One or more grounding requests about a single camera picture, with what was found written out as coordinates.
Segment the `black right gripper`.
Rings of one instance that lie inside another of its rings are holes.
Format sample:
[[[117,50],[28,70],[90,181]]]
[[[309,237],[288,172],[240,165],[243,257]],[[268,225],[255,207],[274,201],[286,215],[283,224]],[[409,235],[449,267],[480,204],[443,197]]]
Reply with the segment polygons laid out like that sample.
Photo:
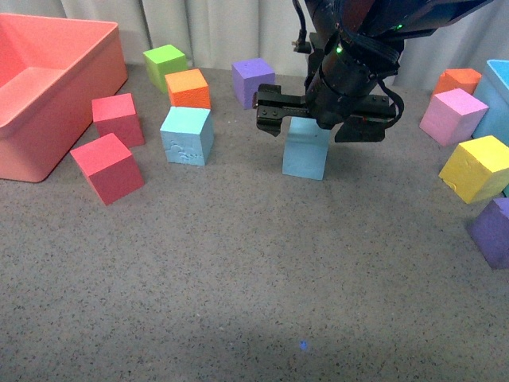
[[[260,84],[254,94],[256,126],[278,137],[285,117],[314,119],[321,129],[340,124],[335,142],[381,142],[400,120],[400,96],[340,44],[317,33],[309,49],[304,95],[287,95],[276,84]]]

